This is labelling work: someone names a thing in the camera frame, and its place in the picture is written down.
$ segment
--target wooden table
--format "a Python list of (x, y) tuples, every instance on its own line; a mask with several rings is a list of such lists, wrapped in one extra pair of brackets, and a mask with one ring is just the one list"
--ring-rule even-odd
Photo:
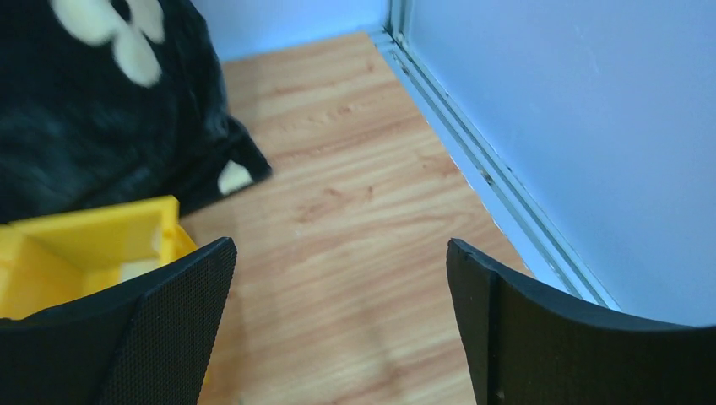
[(225, 80), (275, 173), (183, 223), (239, 247), (200, 403), (475, 403), (448, 240), (524, 266), (368, 36), (228, 63)]

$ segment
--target wood grain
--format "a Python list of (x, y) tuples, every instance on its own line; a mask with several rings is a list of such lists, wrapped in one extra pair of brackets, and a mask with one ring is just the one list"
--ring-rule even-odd
[(364, 34), (225, 65), (274, 178), (184, 221), (239, 247), (202, 404), (471, 404), (450, 237), (524, 269)]

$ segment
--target white flower pattern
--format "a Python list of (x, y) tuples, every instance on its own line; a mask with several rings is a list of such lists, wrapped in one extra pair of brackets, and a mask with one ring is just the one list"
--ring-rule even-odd
[(151, 87), (161, 78), (161, 66), (147, 38), (164, 42), (164, 13), (159, 0), (123, 0), (131, 13), (125, 21), (111, 0), (51, 0), (60, 24), (90, 46), (112, 41), (117, 66), (134, 83)]

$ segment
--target black fabric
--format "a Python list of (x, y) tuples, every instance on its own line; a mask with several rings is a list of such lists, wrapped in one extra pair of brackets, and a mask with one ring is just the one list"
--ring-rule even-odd
[(479, 404), (716, 403), (716, 327), (590, 304), (461, 240), (447, 279)]
[[(111, 4), (132, 22), (127, 4), (138, 1), (156, 0)], [(87, 2), (0, 0), (0, 223), (168, 194), (186, 214), (226, 197), (217, 183), (230, 160), (251, 174), (246, 186), (270, 176), (228, 113), (218, 58), (190, 0), (156, 3), (163, 40), (140, 35), (161, 73), (145, 85), (118, 67), (118, 35), (78, 39), (58, 17), (61, 3)]]
[(235, 263), (223, 238), (99, 293), (0, 321), (2, 403), (196, 403)]

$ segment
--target yellow container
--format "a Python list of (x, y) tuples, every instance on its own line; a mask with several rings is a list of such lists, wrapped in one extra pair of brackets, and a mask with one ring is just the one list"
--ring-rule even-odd
[(0, 226), (0, 317), (22, 319), (195, 251), (179, 203), (159, 197)]

